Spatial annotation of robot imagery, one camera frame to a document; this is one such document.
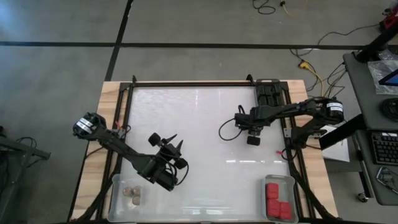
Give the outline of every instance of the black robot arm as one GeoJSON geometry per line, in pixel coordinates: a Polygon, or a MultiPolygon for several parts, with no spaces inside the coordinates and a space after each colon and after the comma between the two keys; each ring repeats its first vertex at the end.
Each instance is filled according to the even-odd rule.
{"type": "Polygon", "coordinates": [[[176,135],[169,139],[160,139],[160,136],[154,133],[149,142],[152,146],[158,145],[159,152],[156,155],[139,153],[120,140],[117,132],[106,129],[105,119],[96,113],[87,113],[80,118],[73,125],[73,134],[79,139],[98,141],[105,149],[112,150],[130,161],[141,177],[151,183],[156,182],[169,191],[173,190],[178,182],[172,167],[183,169],[187,166],[186,160],[180,157],[182,141],[177,147],[169,144],[176,135]]]}
{"type": "Polygon", "coordinates": [[[312,120],[302,127],[291,129],[291,138],[300,147],[305,147],[308,137],[328,124],[338,124],[344,121],[343,105],[341,102],[329,98],[311,98],[300,103],[283,106],[257,106],[249,114],[236,113],[235,126],[241,130],[248,130],[248,144],[259,145],[260,135],[264,126],[270,126],[279,118],[300,115],[310,115],[312,120]]]}

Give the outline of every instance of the computer monitor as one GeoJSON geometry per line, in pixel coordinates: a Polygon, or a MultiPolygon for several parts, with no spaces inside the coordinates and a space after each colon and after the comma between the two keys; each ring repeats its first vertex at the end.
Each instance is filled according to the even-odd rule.
{"type": "Polygon", "coordinates": [[[398,86],[398,69],[379,81],[380,85],[398,86]]]}

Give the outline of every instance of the red cube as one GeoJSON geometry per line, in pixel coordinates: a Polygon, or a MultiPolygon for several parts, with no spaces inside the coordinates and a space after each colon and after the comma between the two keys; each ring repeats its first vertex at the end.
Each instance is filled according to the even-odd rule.
{"type": "Polygon", "coordinates": [[[292,212],[290,209],[290,204],[288,202],[279,202],[279,218],[283,220],[292,219],[292,212]]]}
{"type": "Polygon", "coordinates": [[[267,199],[267,216],[279,217],[280,205],[276,199],[267,199]]]}
{"type": "Polygon", "coordinates": [[[269,183],[267,184],[267,198],[278,199],[279,197],[279,186],[278,184],[269,183]]]}

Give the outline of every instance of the wooden table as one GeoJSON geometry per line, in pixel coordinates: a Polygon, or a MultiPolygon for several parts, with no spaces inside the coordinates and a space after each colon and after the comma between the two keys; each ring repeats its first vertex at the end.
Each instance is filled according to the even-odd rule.
{"type": "MultiPolygon", "coordinates": [[[[290,98],[293,103],[306,100],[308,98],[307,92],[305,91],[305,85],[303,80],[284,80],[289,85],[290,98]]],[[[120,82],[104,82],[103,89],[101,92],[101,98],[99,99],[97,113],[103,116],[107,120],[107,127],[112,127],[112,121],[114,119],[114,113],[116,108],[116,101],[119,94],[120,82]]],[[[124,118],[124,109],[126,107],[126,97],[123,98],[122,110],[119,123],[122,123],[124,118]]],[[[295,117],[297,126],[302,126],[311,119],[310,116],[297,116],[295,117]]],[[[318,140],[309,139],[308,145],[319,147],[318,140]]],[[[99,148],[100,145],[97,142],[91,142],[88,146],[87,153],[99,148]]],[[[82,215],[91,202],[100,191],[101,182],[103,177],[103,170],[105,166],[107,150],[101,150],[92,154],[85,161],[83,167],[83,173],[81,175],[80,185],[76,197],[75,207],[73,209],[72,218],[78,218],[82,215]]],[[[303,156],[305,161],[305,167],[307,170],[308,181],[310,182],[310,188],[313,193],[317,196],[319,201],[325,206],[325,208],[334,216],[338,216],[335,205],[335,200],[330,188],[328,174],[326,172],[325,163],[323,161],[322,152],[319,149],[306,148],[303,149],[303,156]]],[[[305,201],[305,195],[300,189],[300,198],[302,201],[303,214],[308,216],[307,204],[305,201]]],[[[105,200],[104,215],[106,216],[109,209],[110,191],[105,200]]]]}

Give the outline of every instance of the gray floor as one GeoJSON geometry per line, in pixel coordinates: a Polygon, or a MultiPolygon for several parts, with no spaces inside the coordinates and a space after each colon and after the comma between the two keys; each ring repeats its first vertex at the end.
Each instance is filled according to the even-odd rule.
{"type": "MultiPolygon", "coordinates": [[[[315,44],[329,31],[377,24],[389,2],[309,0],[305,6],[305,0],[289,1],[291,18],[273,0],[269,4],[277,11],[269,16],[258,14],[251,1],[135,0],[123,42],[315,44]]],[[[0,41],[114,42],[126,3],[0,0],[0,41]]],[[[331,35],[322,44],[362,45],[377,35],[370,28],[347,37],[331,35]]],[[[314,50],[305,59],[326,78],[347,52],[314,50]]],[[[72,136],[72,124],[96,109],[111,53],[112,48],[95,47],[0,47],[0,124],[11,138],[32,136],[39,148],[52,152],[49,161],[27,171],[16,206],[19,218],[52,223],[68,216],[86,147],[72,136]]],[[[235,80],[250,73],[312,85],[314,76],[298,69],[298,63],[288,50],[121,48],[112,80],[132,75],[139,80],[235,80]]],[[[358,104],[348,76],[340,83],[346,89],[338,99],[350,119],[359,113],[358,104]]],[[[309,94],[319,95],[319,85],[309,94]]],[[[396,223],[397,207],[356,201],[362,191],[356,174],[330,173],[330,182],[342,218],[396,223]]]]}

